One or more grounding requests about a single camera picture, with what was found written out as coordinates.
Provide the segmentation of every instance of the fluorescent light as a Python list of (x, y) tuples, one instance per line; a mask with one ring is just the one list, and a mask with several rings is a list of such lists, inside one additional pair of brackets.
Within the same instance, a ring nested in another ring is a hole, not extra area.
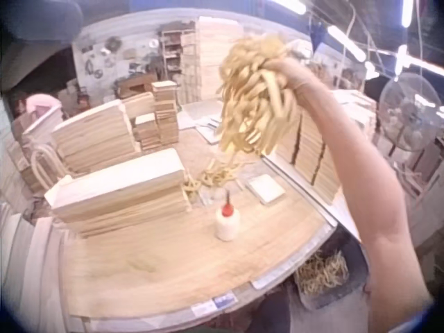
[(417, 59), (417, 58), (411, 57), (409, 55), (407, 56), (407, 61), (409, 63), (411, 63), (412, 65), (422, 67), (428, 71), (434, 72), (435, 74), (444, 76), (444, 68), (442, 68), (442, 67), (433, 65), (429, 62), (425, 62), (424, 60)]
[(327, 31), (334, 39), (349, 50), (359, 62), (366, 60), (365, 52), (362, 51), (350, 38), (348, 38), (345, 33), (340, 31), (337, 26), (329, 26)]
[(407, 45), (401, 45), (398, 49), (398, 54), (396, 55), (396, 66), (395, 66), (395, 74), (396, 76), (400, 75), (402, 72), (402, 68), (404, 66), (405, 60), (407, 58)]
[(366, 61), (364, 66), (367, 68), (366, 80), (379, 77), (379, 73), (376, 71), (374, 64), (372, 64), (370, 61)]
[(367, 71), (375, 71), (376, 70), (374, 64), (372, 64), (370, 61), (366, 61), (364, 63), (364, 66), (367, 68)]
[(429, 108), (436, 108), (435, 103), (429, 102), (427, 99), (425, 99), (419, 94), (415, 94), (415, 102), (422, 104), (423, 106), (428, 106)]
[(413, 3), (413, 0), (404, 0), (402, 4), (402, 26), (405, 28), (410, 27)]
[(307, 7), (305, 4), (300, 2), (299, 0), (272, 0), (285, 8), (288, 8), (292, 12), (295, 12), (299, 15), (304, 15), (307, 12)]
[(377, 71), (368, 71), (366, 74), (366, 80), (371, 80), (372, 78), (379, 78), (379, 73)]

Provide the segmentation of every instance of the stack of wooden boards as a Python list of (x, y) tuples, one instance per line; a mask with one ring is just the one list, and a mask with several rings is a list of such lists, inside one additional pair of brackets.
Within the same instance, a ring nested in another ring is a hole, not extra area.
[[(337, 90), (333, 91), (333, 95), (366, 138), (371, 140), (376, 124), (375, 102), (353, 90)], [(341, 193), (330, 150), (307, 111), (300, 111), (299, 121), (282, 138), (276, 152), (295, 166), (327, 204), (332, 204), (336, 195)]]
[(188, 103), (219, 96), (219, 66), (243, 36), (244, 28), (239, 22), (213, 17), (199, 17), (196, 32), (182, 35), (182, 85), (189, 89)]
[(1, 213), (2, 304), (25, 332), (66, 332), (59, 281), (63, 233), (52, 228), (52, 218), (33, 227), (20, 214), (3, 222)]
[(163, 146), (179, 142), (176, 87), (173, 81), (153, 83), (155, 120)]
[(61, 185), (52, 210), (90, 237), (184, 212), (183, 181), (184, 167), (170, 148)]
[(138, 116), (154, 112), (154, 96), (151, 92), (124, 99), (123, 104), (130, 121), (134, 121)]
[(51, 108), (41, 118), (29, 126), (22, 135), (22, 144), (31, 142), (39, 144), (52, 144), (51, 132), (63, 122), (61, 105)]
[(77, 173), (93, 172), (140, 154), (120, 100), (63, 122), (54, 128), (52, 137), (66, 166)]
[(143, 151), (151, 151), (161, 147), (160, 132), (153, 113), (137, 117), (135, 126), (136, 139), (140, 141), (140, 148)]
[(22, 178), (29, 164), (10, 126), (6, 111), (0, 108), (0, 201), (8, 202), (13, 212), (23, 213), (33, 205), (33, 195)]

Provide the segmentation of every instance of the white plastic bottle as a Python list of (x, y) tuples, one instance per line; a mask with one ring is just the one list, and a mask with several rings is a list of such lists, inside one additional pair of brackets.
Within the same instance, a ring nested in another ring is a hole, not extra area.
[(239, 234), (241, 215), (230, 203), (230, 192), (227, 191), (226, 204), (216, 211), (216, 237), (221, 241), (232, 241)]

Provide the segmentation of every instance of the wood shavings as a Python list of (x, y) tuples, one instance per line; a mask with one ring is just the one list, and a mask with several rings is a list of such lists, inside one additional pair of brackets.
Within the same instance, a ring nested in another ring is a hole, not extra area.
[(284, 43), (274, 36), (245, 38), (232, 47), (220, 68), (223, 80), (222, 151), (271, 153), (293, 125), (296, 98), (287, 79), (262, 68), (271, 59), (285, 56)]
[(317, 252), (294, 274), (300, 290), (311, 296), (317, 296), (327, 289), (341, 286), (348, 277), (347, 263), (341, 251), (326, 259)]
[(194, 199), (196, 195), (198, 195), (202, 185), (214, 189), (216, 187), (223, 187), (227, 182), (232, 180), (238, 181), (236, 175), (238, 170), (240, 170), (245, 164), (252, 162), (235, 163), (234, 157), (235, 154), (233, 154), (229, 162), (221, 162), (213, 158), (206, 169), (199, 175), (197, 180), (194, 180), (192, 176), (187, 173), (182, 188), (188, 195), (188, 198), (190, 200)]
[(182, 189), (187, 194), (189, 200), (194, 200), (197, 197), (201, 186), (202, 182), (200, 180), (194, 180), (187, 170)]

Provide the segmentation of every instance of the wooden strips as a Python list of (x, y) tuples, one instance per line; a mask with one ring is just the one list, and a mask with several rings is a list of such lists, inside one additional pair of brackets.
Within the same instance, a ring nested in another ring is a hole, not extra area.
[(12, 244), (21, 219), (21, 214), (12, 215), (1, 230), (1, 284), (6, 279)]
[(139, 94), (123, 100), (129, 119), (136, 119), (143, 114), (154, 112), (154, 96), (151, 92)]
[(2, 272), (2, 274), (6, 274), (5, 282), (1, 286), (3, 301), (6, 308), (13, 314), (17, 313), (20, 305), (24, 271), (33, 233), (34, 227), (24, 219), (20, 220), (19, 227), (15, 233), (14, 243), (12, 244), (9, 259), (11, 264), (8, 265), (6, 272)]
[(60, 247), (63, 233), (52, 229), (43, 263), (42, 285), (40, 289), (39, 333), (64, 333), (62, 299), (60, 297)]
[(29, 254), (23, 277), (22, 296), (17, 317), (22, 327), (28, 332), (38, 330), (40, 320), (40, 285), (43, 263), (48, 246), (53, 218), (38, 219), (35, 232), (29, 246)]

